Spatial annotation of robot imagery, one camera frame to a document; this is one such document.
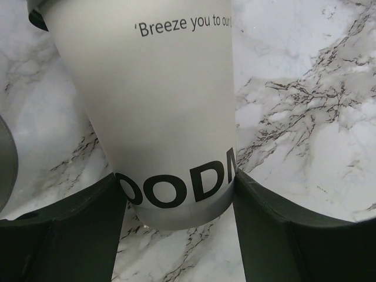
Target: cup lid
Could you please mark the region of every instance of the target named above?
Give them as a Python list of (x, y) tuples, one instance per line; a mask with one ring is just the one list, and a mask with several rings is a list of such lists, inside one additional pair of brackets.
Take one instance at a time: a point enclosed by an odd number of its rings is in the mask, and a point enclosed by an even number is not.
[(28, 11), (29, 11), (29, 21), (35, 25), (37, 28), (48, 31), (45, 21), (41, 13), (39, 13), (38, 6), (48, 0), (27, 0), (28, 1)]

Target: white cup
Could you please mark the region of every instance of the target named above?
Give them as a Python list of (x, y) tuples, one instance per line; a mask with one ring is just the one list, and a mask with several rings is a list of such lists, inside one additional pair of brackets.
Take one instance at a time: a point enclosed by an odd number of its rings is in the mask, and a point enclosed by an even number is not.
[(231, 0), (38, 10), (139, 219), (178, 230), (221, 215), (236, 171)]

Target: gray cup bottom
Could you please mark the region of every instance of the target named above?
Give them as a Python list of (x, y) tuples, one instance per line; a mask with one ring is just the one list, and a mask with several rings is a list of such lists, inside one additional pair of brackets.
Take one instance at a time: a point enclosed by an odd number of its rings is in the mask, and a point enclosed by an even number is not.
[(157, 230), (183, 230), (204, 225), (223, 214), (234, 197), (234, 184), (201, 202), (174, 209), (145, 209), (135, 206), (140, 221)]

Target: frosted plastic cup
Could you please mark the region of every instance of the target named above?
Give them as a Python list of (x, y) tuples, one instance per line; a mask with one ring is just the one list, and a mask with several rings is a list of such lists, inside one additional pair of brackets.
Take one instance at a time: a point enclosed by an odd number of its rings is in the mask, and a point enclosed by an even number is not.
[(31, 2), (142, 223), (221, 215), (236, 171), (231, 0)]

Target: white marble countertop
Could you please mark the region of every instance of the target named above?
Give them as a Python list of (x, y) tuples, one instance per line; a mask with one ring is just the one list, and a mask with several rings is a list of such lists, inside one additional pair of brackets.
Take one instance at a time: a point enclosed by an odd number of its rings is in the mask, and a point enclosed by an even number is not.
[[(26, 1), (0, 0), (0, 115), (19, 153), (14, 219), (110, 173)], [(346, 220), (376, 216), (376, 1), (234, 0), (238, 161), (266, 188)], [(245, 281), (232, 208), (177, 232), (127, 209), (113, 281)]]

